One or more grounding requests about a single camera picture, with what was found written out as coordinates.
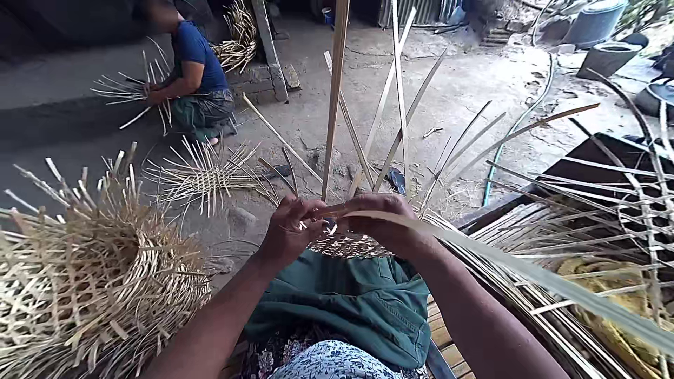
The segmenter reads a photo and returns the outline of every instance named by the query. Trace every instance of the person's left hand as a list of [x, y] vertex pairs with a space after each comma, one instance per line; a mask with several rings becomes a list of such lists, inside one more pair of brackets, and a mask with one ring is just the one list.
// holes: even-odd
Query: person's left hand
[[150, 91], [148, 93], [148, 103], [151, 105], [157, 105], [164, 101], [166, 99], [166, 96], [161, 91]]
[[[306, 200], [294, 195], [284, 197], [272, 215], [267, 235], [255, 255], [278, 270], [293, 263], [328, 224], [313, 217], [315, 210], [325, 207], [321, 200]], [[306, 229], [299, 229], [300, 221], [307, 225]]]

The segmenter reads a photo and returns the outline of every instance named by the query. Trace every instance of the blue t-shirt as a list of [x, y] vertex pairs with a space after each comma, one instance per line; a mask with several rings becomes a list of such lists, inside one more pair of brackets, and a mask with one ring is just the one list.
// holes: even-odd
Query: blue t-shirt
[[179, 77], [183, 76], [183, 61], [192, 61], [204, 65], [202, 85], [197, 93], [226, 90], [229, 87], [218, 58], [194, 24], [189, 21], [182, 21], [178, 25], [175, 35], [171, 36], [171, 44], [173, 46], [174, 69]]

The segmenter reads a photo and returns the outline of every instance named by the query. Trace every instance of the hand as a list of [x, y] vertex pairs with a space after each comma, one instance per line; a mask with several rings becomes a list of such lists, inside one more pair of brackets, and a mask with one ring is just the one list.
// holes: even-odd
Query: hand
[[[368, 193], [357, 196], [344, 204], [347, 212], [356, 210], [380, 210], [416, 219], [410, 204], [398, 194]], [[345, 229], [367, 234], [397, 256], [413, 260], [418, 254], [442, 251], [442, 247], [432, 235], [421, 235], [390, 221], [369, 217], [341, 217], [337, 220], [338, 230]]]
[[162, 87], [159, 84], [154, 84], [154, 83], [145, 83], [143, 84], [143, 92], [145, 94], [149, 94], [150, 91], [157, 91], [162, 89]]
[[[293, 263], [328, 224], [313, 217], [314, 210], [325, 207], [321, 200], [284, 197], [269, 221], [267, 235], [255, 256], [264, 264], [274, 265], [276, 270]], [[306, 229], [299, 229], [300, 221], [304, 221]]]
[[157, 105], [164, 100], [166, 100], [166, 96], [161, 91], [151, 91], [148, 94], [148, 103], [151, 105]]

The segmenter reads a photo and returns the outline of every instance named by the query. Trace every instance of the blue bucket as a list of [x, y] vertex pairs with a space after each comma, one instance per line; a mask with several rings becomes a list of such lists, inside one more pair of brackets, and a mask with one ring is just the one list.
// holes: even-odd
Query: blue bucket
[[335, 13], [332, 11], [331, 7], [321, 9], [321, 13], [323, 14], [323, 19], [327, 25], [335, 26]]

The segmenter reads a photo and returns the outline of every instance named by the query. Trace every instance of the plastic container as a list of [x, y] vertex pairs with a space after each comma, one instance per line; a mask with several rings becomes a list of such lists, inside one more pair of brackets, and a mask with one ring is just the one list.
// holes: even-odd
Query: plastic container
[[562, 43], [572, 43], [577, 49], [587, 49], [605, 42], [611, 37], [626, 6], [625, 0], [601, 0], [585, 6]]
[[594, 45], [576, 76], [584, 79], [598, 80], [599, 78], [588, 69], [593, 69], [605, 78], [613, 75], [630, 59], [634, 58], [643, 47], [626, 42], [602, 42]]

